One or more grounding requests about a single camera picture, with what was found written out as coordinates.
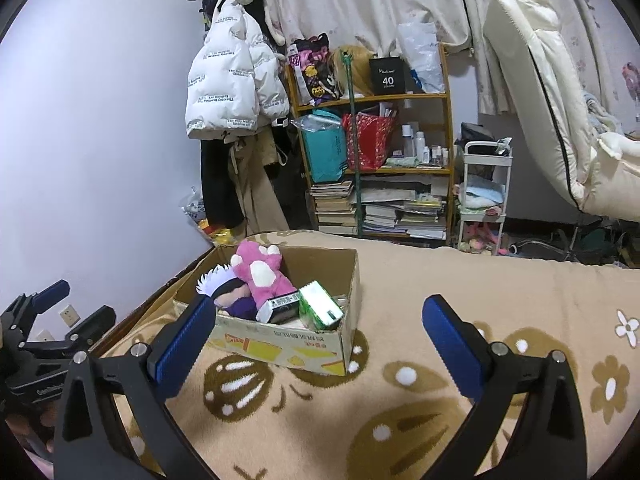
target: bookshelf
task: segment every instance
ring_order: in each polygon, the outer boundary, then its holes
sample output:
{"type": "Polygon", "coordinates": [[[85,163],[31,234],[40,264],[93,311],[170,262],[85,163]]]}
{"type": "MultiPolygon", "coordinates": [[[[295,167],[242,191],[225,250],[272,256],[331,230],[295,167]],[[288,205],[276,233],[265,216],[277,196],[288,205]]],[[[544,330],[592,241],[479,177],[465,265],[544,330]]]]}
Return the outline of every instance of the bookshelf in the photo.
{"type": "MultiPolygon", "coordinates": [[[[374,95],[367,97],[359,97],[354,101],[356,104],[360,103],[376,103],[380,101],[401,101],[405,99],[411,100],[438,100],[442,104],[442,117],[444,118],[444,123],[432,123],[432,124],[420,124],[420,128],[424,132],[434,132],[434,131],[444,131],[445,133],[445,144],[446,148],[449,149],[449,165],[446,168],[391,168],[391,167],[382,167],[375,171],[367,171],[360,170],[360,174],[384,174],[384,175],[393,175],[393,174],[431,174],[431,175],[440,175],[440,176],[448,176],[449,177],[449,187],[446,197],[447,204],[447,222],[446,222],[446,242],[449,243],[452,237],[452,228],[453,228],[453,211],[455,208],[454,197],[453,197],[453,163],[454,163],[454,134],[453,134],[453,121],[452,121],[452,113],[451,113],[451,94],[449,89],[449,69],[447,67],[447,57],[446,52],[442,44],[440,44],[440,59],[442,60],[442,75],[444,79],[445,91],[442,93],[409,93],[409,94],[391,94],[391,95],[374,95]]],[[[292,74],[290,66],[287,65],[286,70],[286,79],[287,79],[287,87],[289,90],[289,100],[291,102],[292,113],[294,117],[300,117],[315,108],[329,108],[335,107],[340,110],[340,112],[349,112],[349,100],[348,99],[340,99],[336,101],[327,101],[322,104],[319,104],[316,107],[310,105],[302,105],[298,100],[298,88],[295,82],[295,78],[292,74]]],[[[308,160],[306,158],[306,147],[304,137],[302,133],[298,131],[298,140],[300,142],[300,147],[302,148],[302,159],[303,165],[305,169],[305,180],[306,186],[309,190],[313,184],[311,181],[311,173],[309,171],[308,160]]],[[[355,174],[355,171],[346,170],[345,174],[355,174]]],[[[311,199],[309,201],[310,208],[312,209],[310,213],[318,218],[314,200],[311,199]]],[[[365,233],[365,237],[370,238],[397,238],[399,240],[407,240],[407,239],[416,239],[416,240],[424,240],[424,238],[412,238],[408,234],[371,234],[365,233]]]]}

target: stack of books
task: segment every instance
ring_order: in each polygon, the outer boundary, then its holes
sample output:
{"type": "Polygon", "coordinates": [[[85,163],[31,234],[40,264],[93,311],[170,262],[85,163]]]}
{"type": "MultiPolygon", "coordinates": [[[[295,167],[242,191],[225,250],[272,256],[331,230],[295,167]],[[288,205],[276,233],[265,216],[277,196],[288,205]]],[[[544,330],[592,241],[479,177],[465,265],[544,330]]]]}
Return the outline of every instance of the stack of books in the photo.
{"type": "Polygon", "coordinates": [[[362,227],[367,231],[396,232],[398,209],[394,203],[369,203],[364,205],[365,217],[362,227]]]}
{"type": "Polygon", "coordinates": [[[444,240],[447,221],[443,201],[429,194],[421,194],[416,200],[405,200],[398,227],[416,238],[444,240]]]}
{"type": "Polygon", "coordinates": [[[358,233],[355,208],[351,204],[353,181],[313,184],[311,196],[316,202],[318,230],[334,235],[358,233]]]}

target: metal screw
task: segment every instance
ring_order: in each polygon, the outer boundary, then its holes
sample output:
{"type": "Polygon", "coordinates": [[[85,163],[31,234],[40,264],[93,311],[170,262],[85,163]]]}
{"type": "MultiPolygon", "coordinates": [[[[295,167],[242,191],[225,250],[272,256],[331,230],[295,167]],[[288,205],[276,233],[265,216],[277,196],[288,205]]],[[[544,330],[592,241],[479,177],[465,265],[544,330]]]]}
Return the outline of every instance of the metal screw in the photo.
{"type": "Polygon", "coordinates": [[[507,355],[509,353],[509,347],[504,343],[498,341],[491,345],[491,352],[493,352],[497,356],[502,357],[503,355],[507,355]]]}
{"type": "Polygon", "coordinates": [[[74,362],[77,365],[84,363],[85,360],[86,360],[86,352],[84,351],[79,351],[76,353],[76,355],[74,355],[74,362]]]}
{"type": "Polygon", "coordinates": [[[566,361],[565,355],[559,350],[551,352],[551,357],[556,363],[564,363],[566,361]]]}
{"type": "Polygon", "coordinates": [[[136,343],[131,347],[131,350],[129,350],[129,352],[131,352],[131,355],[133,355],[133,357],[143,356],[144,354],[146,354],[146,345],[144,343],[136,343]]]}

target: pink plush toy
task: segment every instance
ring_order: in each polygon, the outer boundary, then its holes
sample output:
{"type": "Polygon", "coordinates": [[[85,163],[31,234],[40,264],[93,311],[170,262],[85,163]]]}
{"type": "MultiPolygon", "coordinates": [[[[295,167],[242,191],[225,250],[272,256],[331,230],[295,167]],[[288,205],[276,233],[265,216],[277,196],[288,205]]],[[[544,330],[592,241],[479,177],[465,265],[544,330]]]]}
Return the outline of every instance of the pink plush toy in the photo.
{"type": "Polygon", "coordinates": [[[297,290],[280,272],[282,255],[275,245],[242,240],[230,262],[236,276],[249,285],[258,310],[267,300],[297,290]]]}

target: red gift bag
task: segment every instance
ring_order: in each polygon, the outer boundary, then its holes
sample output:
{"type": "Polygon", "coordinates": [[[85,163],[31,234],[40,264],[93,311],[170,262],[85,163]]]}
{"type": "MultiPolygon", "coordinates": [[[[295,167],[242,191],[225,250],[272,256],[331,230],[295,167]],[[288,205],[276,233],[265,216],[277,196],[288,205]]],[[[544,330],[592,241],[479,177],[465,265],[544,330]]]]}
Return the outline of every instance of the red gift bag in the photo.
{"type": "MultiPolygon", "coordinates": [[[[388,154],[388,138],[396,124],[395,117],[379,117],[359,112],[356,115],[358,129],[358,153],[361,170],[381,168],[388,154]]],[[[342,117],[342,127],[347,135],[347,160],[349,169],[355,169],[353,160],[353,137],[351,136],[351,114],[342,117]]]]}

